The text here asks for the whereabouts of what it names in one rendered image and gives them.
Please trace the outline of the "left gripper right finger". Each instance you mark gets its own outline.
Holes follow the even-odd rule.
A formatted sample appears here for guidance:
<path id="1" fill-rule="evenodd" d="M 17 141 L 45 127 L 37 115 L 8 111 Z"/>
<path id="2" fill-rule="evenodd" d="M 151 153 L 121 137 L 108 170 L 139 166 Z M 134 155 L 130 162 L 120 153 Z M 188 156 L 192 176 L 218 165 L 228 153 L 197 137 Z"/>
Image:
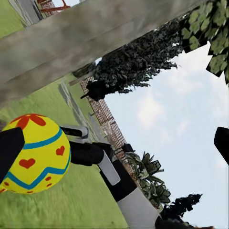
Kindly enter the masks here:
<path id="1" fill-rule="evenodd" d="M 229 165 L 229 129 L 218 127 L 214 144 Z"/>

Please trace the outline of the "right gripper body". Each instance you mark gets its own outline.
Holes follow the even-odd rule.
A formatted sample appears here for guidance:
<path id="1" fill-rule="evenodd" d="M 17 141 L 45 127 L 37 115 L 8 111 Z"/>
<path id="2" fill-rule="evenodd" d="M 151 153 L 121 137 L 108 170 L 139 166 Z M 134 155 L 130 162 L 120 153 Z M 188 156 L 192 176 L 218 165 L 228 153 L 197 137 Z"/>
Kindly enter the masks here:
<path id="1" fill-rule="evenodd" d="M 74 141 L 69 141 L 70 144 L 71 144 L 71 149 L 72 150 L 82 150 L 82 148 L 78 148 L 74 145 Z M 92 145 L 90 142 L 89 143 L 85 143 L 85 144 L 80 144 L 80 145 L 84 145 L 84 146 L 92 146 L 92 150 L 94 151 L 93 152 L 93 159 L 92 159 L 92 162 L 88 161 L 87 159 L 77 159 L 77 158 L 74 158 L 73 161 L 71 163 L 74 163 L 74 164 L 82 164 L 82 165 L 85 165 L 85 166 L 88 166 L 88 167 L 91 167 L 92 164 L 94 163 L 94 161 L 96 160 L 97 156 L 98 156 L 98 152 L 97 152 L 97 148 Z"/>

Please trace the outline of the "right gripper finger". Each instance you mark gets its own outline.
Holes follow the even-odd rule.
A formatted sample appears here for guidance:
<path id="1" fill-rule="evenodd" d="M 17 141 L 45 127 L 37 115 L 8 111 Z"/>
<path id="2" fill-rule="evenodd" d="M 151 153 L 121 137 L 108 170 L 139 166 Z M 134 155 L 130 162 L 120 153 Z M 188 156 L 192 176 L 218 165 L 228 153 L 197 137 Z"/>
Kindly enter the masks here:
<path id="1" fill-rule="evenodd" d="M 84 145 L 80 145 L 80 144 L 85 144 L 85 143 L 79 143 L 74 141 L 74 145 L 78 148 L 82 148 L 82 150 L 72 150 L 72 157 L 71 157 L 71 161 L 73 161 L 74 158 L 77 159 L 87 159 L 88 161 L 92 162 L 93 159 L 93 150 L 92 150 L 92 146 L 84 146 Z"/>

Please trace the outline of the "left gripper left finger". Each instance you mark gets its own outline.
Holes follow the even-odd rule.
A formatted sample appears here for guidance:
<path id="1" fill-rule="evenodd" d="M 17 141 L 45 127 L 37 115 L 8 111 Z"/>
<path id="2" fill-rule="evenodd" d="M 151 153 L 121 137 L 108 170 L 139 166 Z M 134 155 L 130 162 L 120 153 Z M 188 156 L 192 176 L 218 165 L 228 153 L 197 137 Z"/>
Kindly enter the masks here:
<path id="1" fill-rule="evenodd" d="M 25 145 L 20 127 L 0 132 L 0 184 Z"/>

